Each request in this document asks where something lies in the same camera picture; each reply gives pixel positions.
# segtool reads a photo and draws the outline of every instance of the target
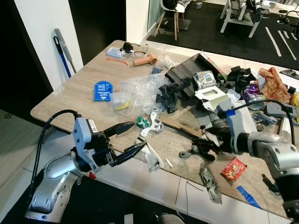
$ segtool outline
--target red snack packet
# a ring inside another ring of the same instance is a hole
[[[241,176],[246,168],[247,165],[234,157],[233,160],[225,167],[225,169],[221,173],[225,175],[226,178],[235,181]]]

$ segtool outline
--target wooden table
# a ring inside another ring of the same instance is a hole
[[[130,63],[129,66],[124,63],[106,60],[106,52],[110,47],[120,48],[122,45],[122,41],[114,41],[71,79],[66,81],[59,89],[55,90],[33,108],[31,115],[36,119],[47,121],[54,113],[60,110],[73,109],[86,118],[94,119],[98,130],[104,130],[117,123],[132,120],[132,118],[126,117],[123,111],[114,112],[113,109],[109,107],[108,102],[95,102],[93,100],[93,87],[98,81],[106,80],[111,82],[114,85],[114,90],[117,91],[117,85],[121,81],[136,76],[147,75],[152,70],[153,66],[149,64],[133,67],[133,58],[131,57],[125,59]],[[145,47],[137,48],[135,46],[134,48],[135,50],[145,49]],[[160,56],[164,53],[161,50],[151,48],[149,48],[148,52],[156,56]],[[178,63],[188,58],[168,52],[167,55]],[[228,70],[229,66],[223,66],[221,68]],[[193,115],[191,108],[183,104],[179,104],[178,107],[184,110],[184,113],[182,113],[182,111],[176,111],[176,113],[171,116],[199,128],[198,121]],[[70,114],[64,114],[54,119],[51,124],[68,132],[72,132],[74,118]],[[125,148],[134,143],[139,133],[140,129],[136,127],[133,132],[125,137],[112,137],[111,143],[116,150],[123,152]],[[167,158],[173,164],[173,168],[170,168],[164,161],[165,171],[203,185],[199,176],[199,169],[204,160],[199,156],[191,156],[187,160],[181,159],[178,156],[180,151],[191,149],[191,141],[188,138],[166,127],[159,134],[150,133],[147,139],[163,160]],[[236,187],[242,185],[264,210],[286,217],[282,207],[283,200],[270,192],[262,181],[261,174],[266,174],[269,178],[271,177],[266,163],[263,160],[250,157],[248,154],[237,156],[242,162],[248,165],[247,170],[242,176],[236,182],[229,183],[220,175],[221,171],[228,165],[233,157],[234,155],[232,154],[222,154],[221,156],[216,156],[215,162],[208,164],[214,178],[220,185],[222,193],[246,203],[244,197],[236,189]]]

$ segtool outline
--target cardboard piece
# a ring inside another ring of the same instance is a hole
[[[193,136],[196,136],[196,137],[200,137],[202,136],[202,132],[201,130],[195,130],[187,125],[184,125],[170,117],[166,117],[166,116],[163,116],[161,115],[160,116],[160,121],[162,121],[162,123],[164,123],[164,125],[168,126],[168,127],[172,127],[174,129],[177,129],[177,130],[183,130],[185,132],[188,132],[190,133],[191,135]]]

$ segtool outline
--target plastic bag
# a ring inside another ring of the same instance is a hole
[[[174,62],[168,55],[162,55],[158,57],[155,67],[158,69],[163,69],[164,67],[166,67],[170,70],[177,65],[178,63]]]
[[[125,101],[130,101],[127,115],[131,117],[150,114],[152,110],[163,107],[161,104],[156,103],[156,96],[158,93],[161,94],[159,87],[169,83],[163,73],[124,80],[118,85],[119,92],[113,94],[110,103],[116,109],[121,104],[123,106],[126,103]]]

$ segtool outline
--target blue tag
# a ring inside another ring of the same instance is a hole
[[[235,110],[234,109],[231,109],[231,110],[227,110],[226,111],[226,115],[229,117],[229,116],[233,116],[235,115]]]
[[[111,101],[113,85],[107,81],[100,81],[94,85],[94,101]]]

